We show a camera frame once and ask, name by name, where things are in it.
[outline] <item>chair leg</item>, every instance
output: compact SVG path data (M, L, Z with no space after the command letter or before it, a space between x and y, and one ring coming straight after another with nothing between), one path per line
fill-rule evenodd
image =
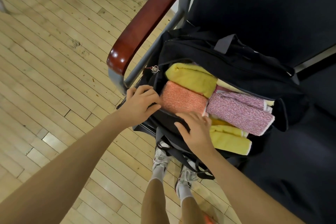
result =
M0 12L9 14L9 11L6 9L5 4L2 0L0 0Z

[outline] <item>armrest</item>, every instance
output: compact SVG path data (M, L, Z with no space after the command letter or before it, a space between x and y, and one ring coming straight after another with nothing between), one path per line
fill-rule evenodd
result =
M176 0L148 0L113 45L107 65L123 76L137 50Z

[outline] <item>purple towel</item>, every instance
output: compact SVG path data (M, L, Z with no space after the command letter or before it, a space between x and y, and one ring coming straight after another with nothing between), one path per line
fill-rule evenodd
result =
M274 121L264 111L264 100L247 94L222 92L209 99L207 112L248 133L261 136Z

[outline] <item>white sock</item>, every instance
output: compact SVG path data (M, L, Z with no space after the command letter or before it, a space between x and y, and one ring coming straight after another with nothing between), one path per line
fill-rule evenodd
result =
M163 184L163 177L164 177L164 171L165 168L162 166L156 166L153 170L153 174L152 177L150 178L149 181L153 180L153 179L158 179L162 182Z
M191 194L191 190L190 190L189 186L186 185L186 184L180 184L179 187L178 187L178 192L180 194L181 207L182 207L182 202L183 202L183 200L185 198L187 198L187 197L194 197Z

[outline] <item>forearm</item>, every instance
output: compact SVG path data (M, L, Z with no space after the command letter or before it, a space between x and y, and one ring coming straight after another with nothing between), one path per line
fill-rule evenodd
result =
M7 197L0 204L0 223L60 223L123 129L117 113L107 116Z
M217 151L202 159L243 224L303 223L232 166Z

